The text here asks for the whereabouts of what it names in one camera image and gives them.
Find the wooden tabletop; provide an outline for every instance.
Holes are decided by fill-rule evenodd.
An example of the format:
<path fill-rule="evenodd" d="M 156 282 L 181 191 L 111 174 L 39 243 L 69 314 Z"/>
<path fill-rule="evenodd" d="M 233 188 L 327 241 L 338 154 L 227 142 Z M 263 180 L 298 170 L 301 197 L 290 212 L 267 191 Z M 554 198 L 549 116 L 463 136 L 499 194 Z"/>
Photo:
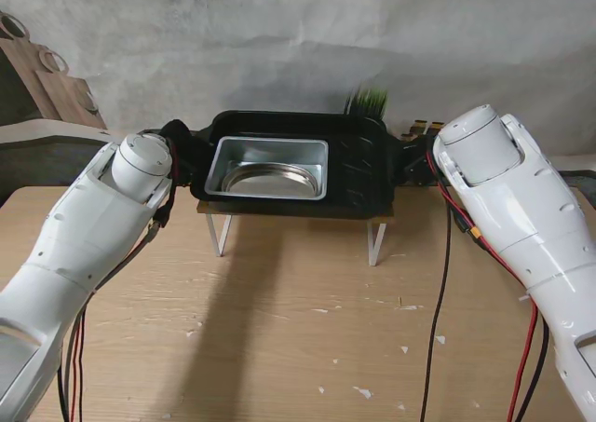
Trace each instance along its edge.
<path fill-rule="evenodd" d="M 63 190 L 21 189 L 0 210 L 0 287 Z M 85 421 L 417 421 L 446 217 L 434 188 L 398 189 L 395 215 L 377 267 L 359 222 L 288 217 L 238 217 L 216 258 L 181 190 L 168 226 L 89 305 Z M 427 421 L 502 422 L 530 306 L 456 229 L 452 249 Z M 55 385 L 32 420 L 61 421 Z M 582 418 L 551 348 L 524 421 L 563 420 Z"/>

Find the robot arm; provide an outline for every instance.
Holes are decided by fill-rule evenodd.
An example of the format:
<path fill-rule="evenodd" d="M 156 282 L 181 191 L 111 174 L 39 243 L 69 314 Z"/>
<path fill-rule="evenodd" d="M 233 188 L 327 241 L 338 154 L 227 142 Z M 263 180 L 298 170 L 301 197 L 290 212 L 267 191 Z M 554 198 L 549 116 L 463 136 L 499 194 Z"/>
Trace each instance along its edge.
<path fill-rule="evenodd" d="M 445 126 L 433 155 L 540 309 L 561 378 L 596 421 L 596 247 L 575 196 L 522 124 L 489 105 Z"/>
<path fill-rule="evenodd" d="M 26 420 L 45 394 L 68 327 L 168 195 L 171 165 L 161 137 L 129 135 L 105 145 L 49 212 L 0 293 L 0 420 Z"/>

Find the black plastic tray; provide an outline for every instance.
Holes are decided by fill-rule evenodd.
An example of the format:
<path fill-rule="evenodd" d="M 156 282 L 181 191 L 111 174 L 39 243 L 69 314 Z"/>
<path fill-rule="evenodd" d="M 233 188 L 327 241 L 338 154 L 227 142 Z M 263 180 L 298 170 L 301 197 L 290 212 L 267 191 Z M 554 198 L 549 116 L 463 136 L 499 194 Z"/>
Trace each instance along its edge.
<path fill-rule="evenodd" d="M 211 152 L 196 166 L 191 193 L 217 211 L 342 219 L 369 219 L 391 211 L 389 135 L 383 122 L 346 115 L 228 111 L 216 116 L 206 133 Z M 205 181 L 224 136 L 326 141 L 327 196 L 306 201 L 208 194 Z"/>

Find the gray wall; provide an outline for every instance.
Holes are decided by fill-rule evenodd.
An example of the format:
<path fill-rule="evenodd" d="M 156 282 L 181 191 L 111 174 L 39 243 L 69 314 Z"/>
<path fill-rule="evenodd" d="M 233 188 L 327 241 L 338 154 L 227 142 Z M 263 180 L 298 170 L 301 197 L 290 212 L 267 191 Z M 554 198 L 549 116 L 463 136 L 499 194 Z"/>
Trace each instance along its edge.
<path fill-rule="evenodd" d="M 0 0 L 88 79 L 111 129 L 193 129 L 230 108 L 340 111 L 388 88 L 386 121 L 492 103 L 552 155 L 596 147 L 596 0 Z"/>

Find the white wall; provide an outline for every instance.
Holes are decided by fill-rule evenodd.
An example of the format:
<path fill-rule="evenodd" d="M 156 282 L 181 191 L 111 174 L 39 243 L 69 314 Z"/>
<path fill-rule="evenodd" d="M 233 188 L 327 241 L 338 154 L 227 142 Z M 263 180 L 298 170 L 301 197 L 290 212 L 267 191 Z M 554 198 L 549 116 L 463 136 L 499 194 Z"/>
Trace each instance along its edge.
<path fill-rule="evenodd" d="M 0 0 L 85 77 L 112 129 L 220 111 L 341 111 L 365 82 L 386 122 L 490 102 L 555 155 L 596 152 L 596 0 Z"/>

